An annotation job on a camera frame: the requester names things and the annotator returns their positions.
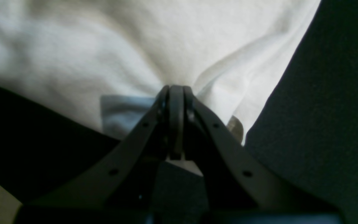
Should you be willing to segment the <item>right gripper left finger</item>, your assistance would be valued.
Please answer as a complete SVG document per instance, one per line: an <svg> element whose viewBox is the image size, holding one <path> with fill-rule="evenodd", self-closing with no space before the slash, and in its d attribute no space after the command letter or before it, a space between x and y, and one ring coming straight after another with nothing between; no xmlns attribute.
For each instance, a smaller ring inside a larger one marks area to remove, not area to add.
<svg viewBox="0 0 358 224"><path fill-rule="evenodd" d="M184 87L165 86L131 133L82 174L20 208L16 224L160 224L150 209L161 162L183 156Z"/></svg>

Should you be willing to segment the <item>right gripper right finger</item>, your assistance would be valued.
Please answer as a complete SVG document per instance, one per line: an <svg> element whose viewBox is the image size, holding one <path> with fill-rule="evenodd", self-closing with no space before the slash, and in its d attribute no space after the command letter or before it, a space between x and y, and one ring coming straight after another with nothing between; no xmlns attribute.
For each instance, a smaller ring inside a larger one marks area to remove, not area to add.
<svg viewBox="0 0 358 224"><path fill-rule="evenodd" d="M332 204L257 161L223 122L183 88L184 150L203 173L210 211L201 224L341 224Z"/></svg>

